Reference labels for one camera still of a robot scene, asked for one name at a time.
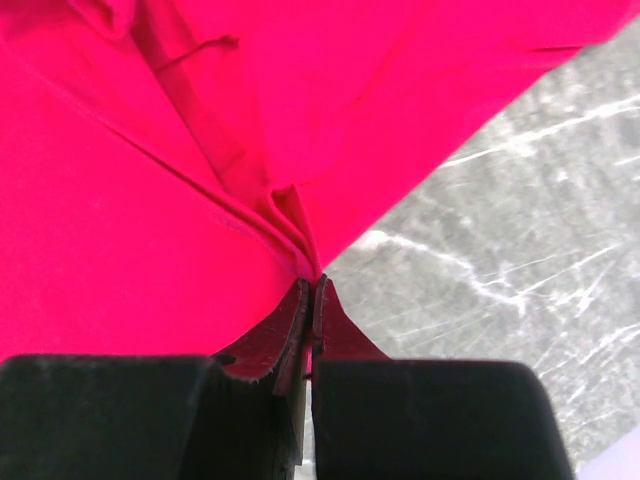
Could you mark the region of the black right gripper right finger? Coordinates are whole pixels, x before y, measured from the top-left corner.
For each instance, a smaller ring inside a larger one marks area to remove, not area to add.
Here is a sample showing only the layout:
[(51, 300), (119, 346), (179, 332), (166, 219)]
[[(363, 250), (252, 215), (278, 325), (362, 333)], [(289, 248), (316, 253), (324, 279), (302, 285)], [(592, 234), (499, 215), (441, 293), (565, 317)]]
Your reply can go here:
[(547, 392), (524, 364), (393, 359), (322, 278), (312, 320), (320, 479), (570, 479)]

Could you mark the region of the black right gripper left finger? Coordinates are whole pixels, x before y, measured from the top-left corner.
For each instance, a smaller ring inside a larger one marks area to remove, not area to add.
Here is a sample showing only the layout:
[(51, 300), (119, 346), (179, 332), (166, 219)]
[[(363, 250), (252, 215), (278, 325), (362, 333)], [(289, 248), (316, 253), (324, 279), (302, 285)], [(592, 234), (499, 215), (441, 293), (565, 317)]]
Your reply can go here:
[(212, 356), (1, 365), (5, 479), (290, 479), (303, 453), (310, 286)]

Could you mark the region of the red t-shirt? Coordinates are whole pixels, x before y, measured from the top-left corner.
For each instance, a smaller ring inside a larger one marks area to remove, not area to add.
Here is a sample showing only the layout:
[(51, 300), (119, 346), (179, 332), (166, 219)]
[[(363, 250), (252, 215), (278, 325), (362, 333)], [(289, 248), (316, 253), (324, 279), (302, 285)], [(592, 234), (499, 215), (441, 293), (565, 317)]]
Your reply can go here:
[(1, 354), (212, 354), (635, 1), (5, 1)]

